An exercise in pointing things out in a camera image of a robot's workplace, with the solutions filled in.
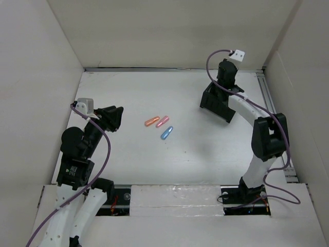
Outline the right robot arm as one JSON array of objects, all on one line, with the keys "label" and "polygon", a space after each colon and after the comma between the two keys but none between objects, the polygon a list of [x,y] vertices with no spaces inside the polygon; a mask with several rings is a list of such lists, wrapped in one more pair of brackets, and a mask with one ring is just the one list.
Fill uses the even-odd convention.
[{"label": "right robot arm", "polygon": [[238,187],[222,192],[225,204],[246,204],[261,198],[271,166],[289,145],[285,115],[267,113],[248,102],[244,90],[235,83],[237,72],[234,60],[219,63],[214,90],[218,99],[216,114],[231,122],[235,113],[239,113],[252,126],[253,157]]}]

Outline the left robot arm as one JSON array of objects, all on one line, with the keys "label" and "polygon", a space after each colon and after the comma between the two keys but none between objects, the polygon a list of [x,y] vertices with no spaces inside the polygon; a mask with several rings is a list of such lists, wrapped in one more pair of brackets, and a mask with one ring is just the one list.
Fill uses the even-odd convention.
[{"label": "left robot arm", "polygon": [[70,127],[62,134],[56,204],[32,234],[36,236],[48,225],[40,246],[81,246],[98,210],[115,196],[114,182],[101,178],[101,172],[90,178],[95,165],[91,157],[101,138],[109,143],[107,132],[119,129],[124,108],[111,106],[88,112],[75,101],[71,109],[87,124],[84,129]]}]

